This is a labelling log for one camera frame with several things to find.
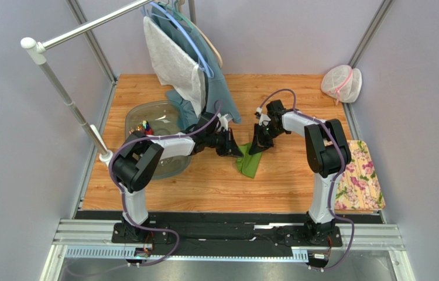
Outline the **green paper napkin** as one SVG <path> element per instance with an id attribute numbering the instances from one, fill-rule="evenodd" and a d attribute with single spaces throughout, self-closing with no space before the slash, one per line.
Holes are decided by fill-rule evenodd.
<path id="1" fill-rule="evenodd" d="M 240 174 L 254 179 L 260 160 L 262 158 L 262 152 L 255 153 L 254 155 L 249 154 L 251 148 L 251 143 L 245 143 L 239 147 L 240 151 L 243 153 L 243 157 L 237 158 L 235 161 L 235 166 Z"/>

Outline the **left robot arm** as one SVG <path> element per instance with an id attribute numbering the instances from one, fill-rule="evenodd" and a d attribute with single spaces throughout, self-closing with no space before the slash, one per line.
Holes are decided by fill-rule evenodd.
<path id="1" fill-rule="evenodd" d="M 218 114 L 206 112 L 195 125 L 174 135 L 154 136 L 132 132 L 108 165 L 109 175 L 122 197 L 122 221 L 115 224 L 114 243 L 141 243 L 156 229 L 148 225 L 145 188 L 163 159 L 192 156 L 205 148 L 218 156 L 243 157 L 233 131 L 223 126 Z"/>

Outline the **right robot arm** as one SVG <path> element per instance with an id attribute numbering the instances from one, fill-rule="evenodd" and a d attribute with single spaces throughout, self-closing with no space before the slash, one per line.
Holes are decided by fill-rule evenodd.
<path id="1" fill-rule="evenodd" d="M 324 121 L 298 110 L 286 109 L 281 100 L 270 102 L 267 113 L 257 108 L 259 120 L 249 154 L 264 152 L 274 145 L 279 135 L 296 133 L 305 140 L 307 163 L 314 173 L 313 198 L 307 221 L 302 227 L 304 239 L 318 245 L 336 232 L 335 199 L 338 183 L 351 153 L 342 124 L 337 119 Z"/>

